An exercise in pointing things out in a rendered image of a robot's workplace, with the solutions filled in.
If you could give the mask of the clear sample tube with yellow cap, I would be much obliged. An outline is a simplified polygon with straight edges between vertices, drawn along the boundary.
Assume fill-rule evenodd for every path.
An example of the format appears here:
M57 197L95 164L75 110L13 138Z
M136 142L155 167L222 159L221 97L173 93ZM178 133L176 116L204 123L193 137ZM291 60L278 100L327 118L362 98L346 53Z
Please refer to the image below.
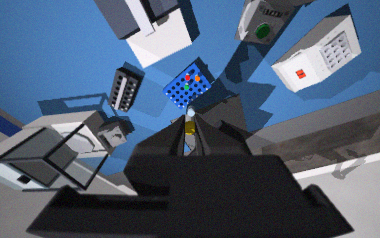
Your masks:
M187 118L185 123L185 133L194 134L195 133L195 107L189 106L187 111Z

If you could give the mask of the blue tube rack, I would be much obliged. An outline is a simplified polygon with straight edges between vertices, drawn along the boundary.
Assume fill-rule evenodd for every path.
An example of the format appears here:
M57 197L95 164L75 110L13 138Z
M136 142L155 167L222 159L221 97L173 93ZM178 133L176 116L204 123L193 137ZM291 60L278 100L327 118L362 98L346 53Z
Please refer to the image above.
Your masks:
M185 79L186 74L190 75L190 80ZM200 77L199 81L195 80L196 74ZM188 90L184 88L186 83L189 84ZM210 87L210 82L193 61L163 89L163 93L181 110Z

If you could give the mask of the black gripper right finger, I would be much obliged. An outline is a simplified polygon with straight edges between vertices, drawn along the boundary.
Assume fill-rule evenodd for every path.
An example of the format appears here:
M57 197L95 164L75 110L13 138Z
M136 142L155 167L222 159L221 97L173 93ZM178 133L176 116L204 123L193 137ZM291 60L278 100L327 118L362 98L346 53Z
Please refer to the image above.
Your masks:
M243 143L206 123L197 114L194 123L196 156L249 155Z

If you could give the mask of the blue bench mat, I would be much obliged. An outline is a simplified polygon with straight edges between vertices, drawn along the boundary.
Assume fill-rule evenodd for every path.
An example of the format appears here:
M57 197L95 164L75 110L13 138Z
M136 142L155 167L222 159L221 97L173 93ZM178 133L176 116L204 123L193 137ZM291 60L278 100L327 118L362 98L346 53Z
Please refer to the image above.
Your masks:
M380 0L294 6L269 45L234 40L245 0L177 0L192 44L142 68L94 0L0 0L0 108L27 125L41 116L97 110L132 134L100 168L124 170L134 146L171 121L239 94L255 131L380 90ZM361 54L319 83L289 90L272 65L322 19L351 15ZM210 82L181 110L162 92L192 62ZM116 69L142 77L127 113L107 105Z

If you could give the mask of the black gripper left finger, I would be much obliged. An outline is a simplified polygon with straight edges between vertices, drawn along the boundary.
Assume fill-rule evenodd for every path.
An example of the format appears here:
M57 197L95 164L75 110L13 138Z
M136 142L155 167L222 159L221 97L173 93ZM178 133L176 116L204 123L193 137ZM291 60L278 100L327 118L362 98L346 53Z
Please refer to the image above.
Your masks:
M130 156L135 154L170 154L171 156L184 156L184 146L185 114L181 115L171 125L136 144Z

